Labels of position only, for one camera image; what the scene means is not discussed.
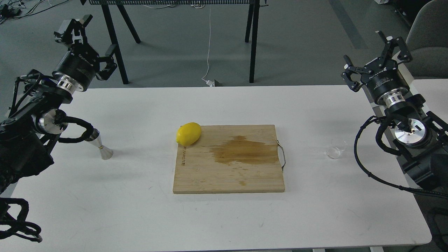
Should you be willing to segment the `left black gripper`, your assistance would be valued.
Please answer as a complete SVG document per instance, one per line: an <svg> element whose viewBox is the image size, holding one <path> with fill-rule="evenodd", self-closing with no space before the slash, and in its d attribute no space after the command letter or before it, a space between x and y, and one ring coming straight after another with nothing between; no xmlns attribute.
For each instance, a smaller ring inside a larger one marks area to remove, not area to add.
<svg viewBox="0 0 448 252"><path fill-rule="evenodd" d="M92 15L85 15L81 19L66 19L59 30L54 32L54 40L66 46L68 51L52 75L57 80L63 76L72 78L79 83L78 91L81 92L88 89L95 76L99 81L107 81L117 68L113 57L117 50L116 44L111 44L101 57L89 45L85 28L92 19ZM105 63L105 67L99 70L101 63Z"/></svg>

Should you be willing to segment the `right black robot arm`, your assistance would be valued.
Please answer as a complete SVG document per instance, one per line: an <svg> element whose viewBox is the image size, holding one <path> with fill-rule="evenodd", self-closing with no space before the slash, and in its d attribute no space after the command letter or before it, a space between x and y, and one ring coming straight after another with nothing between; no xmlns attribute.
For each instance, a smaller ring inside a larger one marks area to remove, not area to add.
<svg viewBox="0 0 448 252"><path fill-rule="evenodd" d="M341 78L349 89L358 92L365 86L373 102L385 107L384 116L371 116L360 127L354 140L354 158L368 177L382 184L421 196L447 199L446 193L435 191L435 188L447 186L447 123L431 111L424 113L422 108L426 101L421 94L405 97L410 87L398 66L410 62L412 56L403 38L386 37L381 31L377 34L384 42L379 57L357 67L344 55L346 65ZM419 188L387 182L363 166L357 154L357 143L371 123L379 124L375 135L378 147L404 158L402 171Z"/></svg>

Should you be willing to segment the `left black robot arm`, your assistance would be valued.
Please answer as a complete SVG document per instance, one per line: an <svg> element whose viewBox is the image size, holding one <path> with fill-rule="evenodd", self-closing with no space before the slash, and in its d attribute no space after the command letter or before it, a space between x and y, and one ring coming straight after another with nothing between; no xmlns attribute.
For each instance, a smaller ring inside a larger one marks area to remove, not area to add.
<svg viewBox="0 0 448 252"><path fill-rule="evenodd" d="M105 81L117 68L113 58L117 45L110 45L106 55L99 56L88 44L85 28L92 18L64 20L54 33L55 41L68 50L50 76L31 70L16 78L8 118L1 123L1 192L20 178L38 175L51 166L57 142L85 141L99 149L103 160L113 156L91 123L60 109L72 102L75 91L85 92L93 78Z"/></svg>

